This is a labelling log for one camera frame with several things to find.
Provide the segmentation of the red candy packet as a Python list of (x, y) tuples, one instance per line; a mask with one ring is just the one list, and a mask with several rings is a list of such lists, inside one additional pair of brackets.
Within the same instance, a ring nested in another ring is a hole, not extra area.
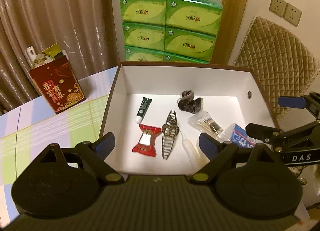
[(145, 156), (156, 157), (155, 141), (161, 134), (162, 129), (156, 126), (139, 125), (142, 135), (138, 143), (133, 147), (132, 152)]

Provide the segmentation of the brown cardboard box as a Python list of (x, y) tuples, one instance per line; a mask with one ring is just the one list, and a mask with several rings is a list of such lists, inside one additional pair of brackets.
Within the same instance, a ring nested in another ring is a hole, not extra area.
[[(191, 175), (207, 163), (191, 161), (184, 138), (197, 145), (200, 132), (188, 124), (190, 114), (178, 108), (178, 99), (191, 90), (203, 99), (203, 108), (222, 127), (249, 123), (278, 126), (263, 89), (247, 69), (212, 64), (124, 62), (116, 72), (101, 125), (102, 135), (115, 137), (114, 150), (106, 163), (124, 174)], [(162, 139), (155, 141), (156, 156), (133, 152), (142, 134), (136, 115), (143, 98), (151, 104), (143, 124), (161, 127), (175, 111), (180, 128), (171, 155), (162, 158)]]

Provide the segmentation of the red gift bag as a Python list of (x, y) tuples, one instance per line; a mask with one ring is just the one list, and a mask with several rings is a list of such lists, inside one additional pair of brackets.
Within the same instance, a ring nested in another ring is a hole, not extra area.
[(31, 63), (29, 74), (56, 114), (85, 100), (69, 57), (59, 43), (48, 47), (40, 54), (29, 46), (27, 55)]

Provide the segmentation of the green tissue box stack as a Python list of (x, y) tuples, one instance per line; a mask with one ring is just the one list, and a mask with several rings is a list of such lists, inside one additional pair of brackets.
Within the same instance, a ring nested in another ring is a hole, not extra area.
[(209, 63), (221, 0), (119, 0), (126, 61)]

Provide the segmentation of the blue tissue pack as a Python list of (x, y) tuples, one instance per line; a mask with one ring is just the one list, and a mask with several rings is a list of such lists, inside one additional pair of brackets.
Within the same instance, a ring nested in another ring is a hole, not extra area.
[(225, 130), (225, 137), (228, 141), (237, 144), (241, 148), (253, 148), (255, 145), (255, 139), (249, 137), (246, 131), (236, 123), (231, 124)]

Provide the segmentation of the dark green ointment tube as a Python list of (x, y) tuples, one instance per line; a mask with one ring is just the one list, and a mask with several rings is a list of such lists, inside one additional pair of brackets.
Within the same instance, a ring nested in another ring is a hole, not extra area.
[(140, 107), (139, 107), (139, 110), (138, 110), (138, 113), (136, 115), (136, 119), (135, 119), (135, 122), (137, 124), (141, 124), (143, 118), (145, 117), (145, 114), (150, 106), (152, 102), (152, 99), (151, 98), (146, 98), (146, 97), (143, 97), (143, 100), (140, 104)]

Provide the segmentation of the cotton swab bag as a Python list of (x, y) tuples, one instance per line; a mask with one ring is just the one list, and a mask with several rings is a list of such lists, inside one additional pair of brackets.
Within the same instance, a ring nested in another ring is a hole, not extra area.
[(187, 123), (198, 131), (205, 132), (213, 138), (221, 139), (224, 136), (223, 128), (205, 110), (201, 110), (189, 117)]

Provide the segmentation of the glass kettle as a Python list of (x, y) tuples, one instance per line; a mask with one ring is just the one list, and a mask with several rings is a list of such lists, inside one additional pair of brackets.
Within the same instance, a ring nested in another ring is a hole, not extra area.
[(313, 167), (312, 166), (295, 166), (289, 167), (289, 170), (297, 178), (301, 185), (309, 185), (312, 182)]

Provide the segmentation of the double wall socket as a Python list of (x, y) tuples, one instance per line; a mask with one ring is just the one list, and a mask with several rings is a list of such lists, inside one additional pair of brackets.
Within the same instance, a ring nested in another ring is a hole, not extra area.
[(285, 19), (287, 22), (297, 27), (302, 11), (285, 0), (271, 0), (269, 11)]

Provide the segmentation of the checked tablecloth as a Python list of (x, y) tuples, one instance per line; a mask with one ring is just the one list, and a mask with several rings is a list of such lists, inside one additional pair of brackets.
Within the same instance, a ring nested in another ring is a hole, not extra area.
[(12, 184), (48, 144), (68, 148), (98, 139), (116, 70), (81, 79), (85, 101), (63, 113), (55, 114), (40, 96), (1, 116), (1, 227), (18, 216)]

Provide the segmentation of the dark brown scrunchie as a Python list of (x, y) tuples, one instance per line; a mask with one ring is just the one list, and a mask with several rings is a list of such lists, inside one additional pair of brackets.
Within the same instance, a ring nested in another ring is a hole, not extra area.
[(185, 90), (177, 101), (178, 108), (191, 114), (199, 113), (203, 109), (203, 98), (195, 98), (192, 90)]

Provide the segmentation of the white plastic hook holder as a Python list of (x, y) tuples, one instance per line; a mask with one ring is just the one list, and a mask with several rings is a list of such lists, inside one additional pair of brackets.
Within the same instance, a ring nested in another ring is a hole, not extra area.
[(205, 157), (204, 153), (200, 150), (199, 144), (193, 145), (193, 143), (187, 139), (186, 135), (180, 131), (182, 136), (182, 146), (186, 152), (192, 168), (197, 171), (205, 166), (208, 159)]

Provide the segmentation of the quilted beige chair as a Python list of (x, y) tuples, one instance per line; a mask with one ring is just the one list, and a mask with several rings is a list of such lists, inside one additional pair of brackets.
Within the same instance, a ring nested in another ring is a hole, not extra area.
[(253, 71), (277, 120), (289, 112), (279, 97), (305, 94), (319, 74), (319, 61), (301, 40), (262, 17), (252, 20), (233, 65)]

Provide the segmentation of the brown curtain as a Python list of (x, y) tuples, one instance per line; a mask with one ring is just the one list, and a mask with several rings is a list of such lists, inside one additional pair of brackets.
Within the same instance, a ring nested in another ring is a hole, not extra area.
[(79, 79), (115, 67), (112, 0), (1, 0), (1, 110), (39, 96), (27, 48), (40, 53), (56, 43)]

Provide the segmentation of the metal hair clip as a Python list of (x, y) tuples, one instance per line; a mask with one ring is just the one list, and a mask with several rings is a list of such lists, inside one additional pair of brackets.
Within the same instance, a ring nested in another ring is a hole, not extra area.
[(164, 160), (170, 156), (179, 132), (176, 111), (171, 110), (162, 126), (162, 158)]

